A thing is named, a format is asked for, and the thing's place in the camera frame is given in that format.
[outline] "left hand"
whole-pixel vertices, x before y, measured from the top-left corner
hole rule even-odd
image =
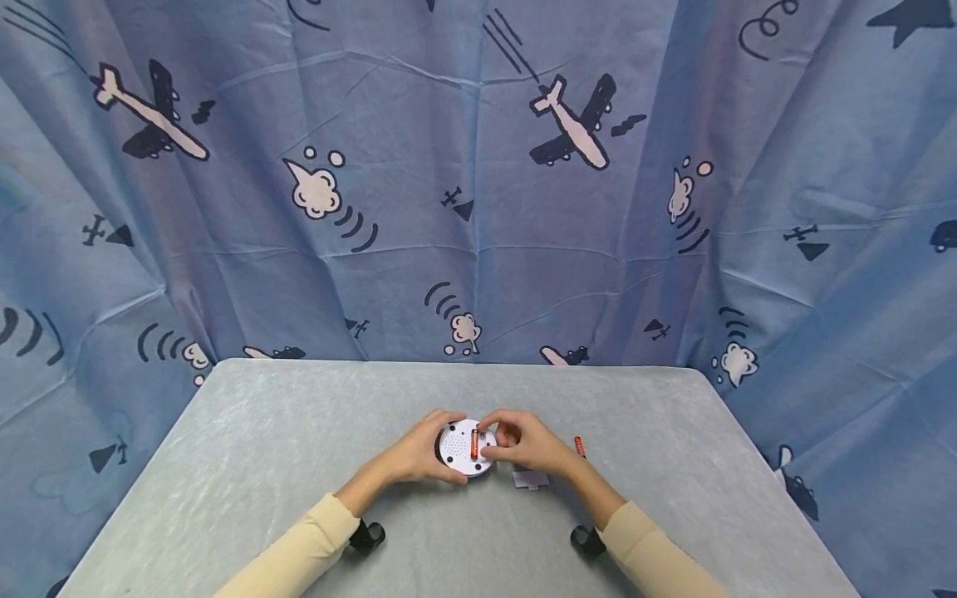
[[[399,438],[395,444],[375,457],[391,481],[440,479],[450,484],[465,485],[469,478],[447,467],[435,458],[435,439],[446,424],[465,419],[465,413],[434,410]]]

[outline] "hand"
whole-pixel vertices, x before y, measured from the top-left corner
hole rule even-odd
[[[518,463],[555,476],[568,476],[577,460],[583,460],[529,411],[492,411],[478,422],[478,431],[485,432],[492,424],[498,424],[495,441],[499,446],[481,450],[487,459]]]
[[[461,419],[465,419],[465,413],[434,410],[374,460],[387,473],[390,482],[433,478],[464,485],[469,480],[465,474],[435,458],[435,439],[438,434],[446,424]]]

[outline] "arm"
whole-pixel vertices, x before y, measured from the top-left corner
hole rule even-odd
[[[581,457],[566,478],[587,506],[615,563],[646,598],[725,598],[701,565],[673,543],[633,502],[626,502]]]
[[[726,598],[727,592],[701,565],[535,415],[497,410],[479,422],[478,430],[484,432],[493,423],[498,424],[499,446],[486,447],[482,455],[565,478],[588,508],[615,562],[646,598]]]
[[[435,459],[445,424],[464,413],[433,411],[383,453],[363,465],[334,495],[326,495],[292,528],[246,565],[216,598],[299,598],[339,561],[359,518],[392,483],[426,477],[453,484],[468,479]]]

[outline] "white round device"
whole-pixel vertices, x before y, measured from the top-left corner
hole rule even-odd
[[[479,424],[474,419],[463,419],[453,422],[442,429],[435,445],[435,456],[443,463],[462,472],[468,477],[481,476],[492,467],[489,461],[481,455],[485,447],[498,446],[495,434],[490,430],[478,435],[478,455],[472,458],[472,430]]]

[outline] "gray table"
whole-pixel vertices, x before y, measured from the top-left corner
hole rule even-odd
[[[326,491],[434,407],[531,409],[734,596],[857,596],[718,395],[664,367],[229,360],[218,365],[61,598],[210,596]],[[634,595],[568,534],[563,484],[516,489],[499,464],[464,489],[404,485],[366,516],[386,542],[315,596]]]

